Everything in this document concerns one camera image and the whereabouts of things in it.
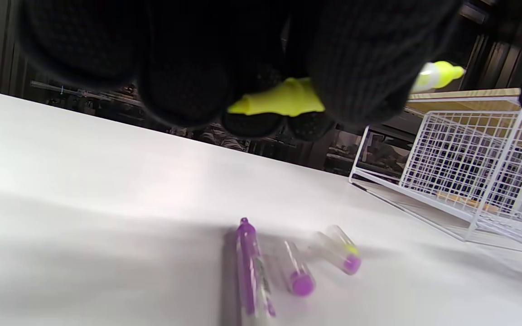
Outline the person's left hand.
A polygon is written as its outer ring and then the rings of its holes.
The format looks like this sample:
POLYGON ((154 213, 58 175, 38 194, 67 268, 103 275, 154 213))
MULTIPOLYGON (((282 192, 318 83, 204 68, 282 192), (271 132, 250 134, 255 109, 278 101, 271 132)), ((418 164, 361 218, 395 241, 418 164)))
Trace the person's left hand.
POLYGON ((162 124, 219 121, 239 138, 287 124, 315 142, 404 109, 450 38, 461 0, 21 0, 17 40, 57 81, 96 91, 134 83, 162 124), (288 77, 308 78, 321 113, 230 113, 288 77))

